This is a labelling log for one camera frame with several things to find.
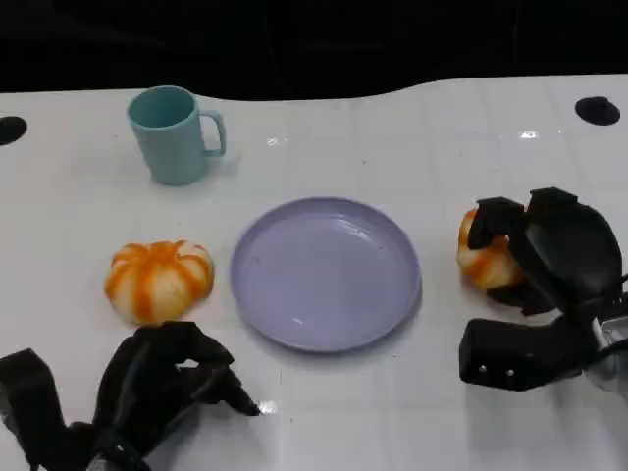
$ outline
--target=white table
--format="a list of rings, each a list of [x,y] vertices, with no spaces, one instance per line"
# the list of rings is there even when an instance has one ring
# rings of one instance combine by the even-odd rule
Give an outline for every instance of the white table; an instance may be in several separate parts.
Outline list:
[[[136,94],[0,95],[0,116],[28,122],[24,138],[0,147],[0,355],[34,348],[68,421],[90,420],[105,365],[132,332],[103,293],[111,255],[129,241],[184,237],[217,264],[213,294],[187,319],[234,354],[248,391],[279,412],[205,411],[151,457],[155,471],[628,468],[628,407],[586,378],[524,393],[458,380],[467,320],[520,317],[464,287],[454,259],[478,197],[526,201],[553,184],[599,209],[628,253],[628,120],[597,128],[573,111],[592,95],[628,111],[628,77],[442,81],[291,103],[199,98],[224,114],[230,150],[187,187],[150,180],[125,116]],[[227,273],[238,236],[306,195],[384,210],[421,259],[418,318],[357,354],[285,350],[236,313]],[[0,450],[2,469],[26,469],[2,427]]]

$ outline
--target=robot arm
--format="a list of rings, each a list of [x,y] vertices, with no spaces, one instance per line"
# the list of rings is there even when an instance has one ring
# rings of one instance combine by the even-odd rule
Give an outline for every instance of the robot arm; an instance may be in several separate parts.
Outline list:
[[[187,359],[196,367],[181,366]],[[143,327],[103,375],[92,423],[66,426],[52,373],[32,351],[0,359],[0,412],[31,469],[149,471],[143,461],[199,403],[260,415],[218,342],[193,323]]]
[[[605,218],[557,188],[532,191],[527,210],[514,201],[479,202],[470,249],[494,236],[527,277],[528,290],[501,292],[508,304],[534,312],[539,300],[561,312],[553,323],[527,327],[474,319],[459,347],[460,379],[492,388],[525,391],[563,378],[628,349],[625,338],[604,340],[600,325],[628,314],[621,292],[621,252]]]

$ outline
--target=plate rim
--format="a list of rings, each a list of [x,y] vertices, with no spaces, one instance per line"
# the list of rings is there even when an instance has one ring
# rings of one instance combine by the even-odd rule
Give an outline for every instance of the plate rim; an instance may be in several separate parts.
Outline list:
[[[409,253],[412,256],[412,260],[413,260],[413,268],[415,270],[415,274],[416,274],[416,279],[417,279],[417,283],[414,286],[414,289],[412,290],[411,294],[408,296],[408,299],[406,300],[406,306],[403,310],[404,313],[402,316],[399,317],[398,321],[391,323],[391,325],[389,327],[387,327],[384,330],[379,331],[378,333],[376,333],[374,336],[372,337],[368,337],[365,340],[362,340],[361,342],[358,343],[354,343],[352,345],[349,346],[345,346],[345,347],[316,347],[316,346],[312,346],[309,344],[302,344],[299,342],[293,342],[293,341],[289,341],[289,340],[282,340],[282,339],[278,339],[276,336],[271,335],[267,330],[265,330],[263,327],[259,326],[257,323],[253,322],[250,319],[250,316],[247,316],[244,311],[245,309],[243,309],[242,307],[242,302],[237,294],[237,289],[235,289],[236,283],[235,283],[235,277],[236,277],[236,258],[238,256],[238,254],[241,251],[241,248],[243,247],[242,243],[244,242],[244,240],[246,239],[246,237],[252,232],[254,231],[264,220],[266,220],[268,217],[271,217],[273,214],[282,212],[284,210],[286,210],[287,208],[289,208],[290,206],[296,206],[299,204],[306,204],[306,203],[322,203],[322,202],[337,202],[337,203],[343,203],[343,204],[351,204],[351,205],[355,205],[357,207],[361,207],[363,209],[366,209],[367,211],[372,211],[374,213],[376,213],[377,215],[379,215],[380,217],[384,218],[389,224],[392,225],[392,227],[401,235],[401,238],[403,240],[403,243],[405,243],[407,245],[407,247],[409,248]],[[230,260],[230,268],[229,268],[229,284],[230,284],[230,289],[232,292],[232,296],[234,297],[235,300],[235,306],[237,308],[237,313],[239,315],[240,318],[242,318],[244,320],[244,322],[249,326],[252,327],[255,331],[257,331],[257,333],[261,334],[263,337],[265,337],[268,340],[271,340],[279,345],[288,347],[288,348],[293,348],[295,350],[300,350],[300,351],[305,351],[305,352],[312,352],[312,353],[339,353],[339,352],[344,352],[344,351],[350,351],[350,350],[355,350],[361,347],[364,347],[366,345],[369,345],[377,340],[382,340],[383,338],[387,337],[392,331],[394,331],[397,327],[403,325],[410,317],[413,313],[417,312],[420,309],[421,306],[421,300],[423,297],[423,272],[421,270],[421,264],[420,264],[420,260],[419,257],[416,253],[416,249],[414,248],[414,244],[412,243],[410,237],[408,236],[408,234],[406,233],[406,231],[404,231],[401,226],[399,224],[397,224],[392,218],[390,218],[386,213],[384,213],[383,211],[371,206],[370,204],[365,204],[362,203],[360,201],[356,201],[354,199],[351,198],[344,198],[344,197],[339,197],[339,196],[309,196],[309,197],[305,197],[305,198],[299,198],[299,199],[295,199],[292,201],[288,201],[286,203],[280,204],[279,206],[276,206],[274,208],[269,209],[268,211],[262,213],[259,217],[257,217],[252,223],[250,223],[245,229],[244,231],[240,234],[240,237],[237,241],[237,244],[235,245],[235,249],[232,253],[231,256],[231,260]]]

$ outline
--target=small pumpkin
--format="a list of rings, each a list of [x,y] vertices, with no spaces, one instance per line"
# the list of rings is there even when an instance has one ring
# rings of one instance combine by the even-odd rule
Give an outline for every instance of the small pumpkin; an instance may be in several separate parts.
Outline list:
[[[458,233],[456,261],[462,273],[478,288],[492,288],[516,285],[524,280],[524,274],[508,251],[505,236],[493,237],[491,245],[480,250],[470,250],[467,246],[469,231],[477,209],[465,214]]]
[[[129,243],[112,259],[105,293],[127,321],[158,325],[179,319],[213,285],[214,265],[202,246],[186,240]]]

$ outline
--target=mug handle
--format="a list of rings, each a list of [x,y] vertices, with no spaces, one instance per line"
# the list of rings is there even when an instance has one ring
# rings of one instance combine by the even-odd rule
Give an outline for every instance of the mug handle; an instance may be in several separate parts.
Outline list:
[[[216,123],[216,128],[218,128],[218,137],[220,138],[220,149],[215,150],[207,150],[205,149],[205,157],[222,157],[227,152],[227,130],[225,129],[225,124],[223,123],[223,117],[214,110],[200,110],[200,116],[206,116],[207,118],[211,118]]]

